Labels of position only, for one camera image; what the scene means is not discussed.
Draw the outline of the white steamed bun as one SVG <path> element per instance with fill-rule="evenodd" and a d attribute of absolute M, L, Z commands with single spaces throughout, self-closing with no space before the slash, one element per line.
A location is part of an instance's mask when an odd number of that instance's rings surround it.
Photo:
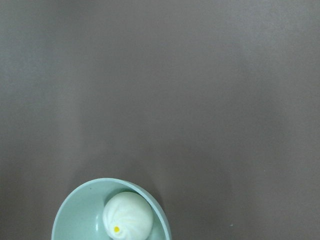
<path fill-rule="evenodd" d="M 141 195 L 125 191 L 106 203 L 102 222 L 113 240 L 146 240 L 151 234 L 154 217 L 150 204 Z"/>

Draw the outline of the mint green bowl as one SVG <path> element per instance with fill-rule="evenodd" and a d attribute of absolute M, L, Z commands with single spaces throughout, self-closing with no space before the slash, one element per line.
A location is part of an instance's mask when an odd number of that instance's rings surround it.
<path fill-rule="evenodd" d="M 93 179 L 78 186 L 61 204 L 53 223 L 52 240 L 110 240 L 103 224 L 107 202 L 121 192 L 141 195 L 151 206 L 153 227 L 149 240 L 171 240 L 166 214 L 157 200 L 142 187 L 117 178 Z"/>

